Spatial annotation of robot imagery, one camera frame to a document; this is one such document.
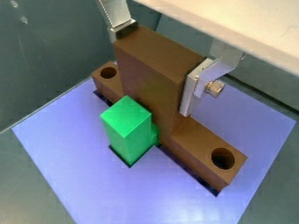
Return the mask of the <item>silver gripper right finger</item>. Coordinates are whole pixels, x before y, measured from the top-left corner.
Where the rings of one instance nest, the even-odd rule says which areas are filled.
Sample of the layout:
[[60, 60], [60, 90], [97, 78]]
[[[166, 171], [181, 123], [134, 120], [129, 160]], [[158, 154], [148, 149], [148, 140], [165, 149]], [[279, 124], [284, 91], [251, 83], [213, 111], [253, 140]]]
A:
[[214, 39], [210, 44], [209, 55], [190, 70], [185, 77], [181, 95], [180, 114], [188, 116], [201, 97], [208, 94], [217, 98], [225, 84], [218, 77], [228, 74], [244, 58], [244, 53], [233, 46]]

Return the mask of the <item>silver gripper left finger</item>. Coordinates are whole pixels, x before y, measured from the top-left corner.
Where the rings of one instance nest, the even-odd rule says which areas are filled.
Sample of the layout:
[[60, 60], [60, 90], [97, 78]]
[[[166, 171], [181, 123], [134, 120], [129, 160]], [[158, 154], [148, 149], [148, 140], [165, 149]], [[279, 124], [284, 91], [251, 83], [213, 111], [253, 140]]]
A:
[[94, 0], [106, 23], [110, 42], [116, 42], [137, 28], [132, 19], [126, 0]]

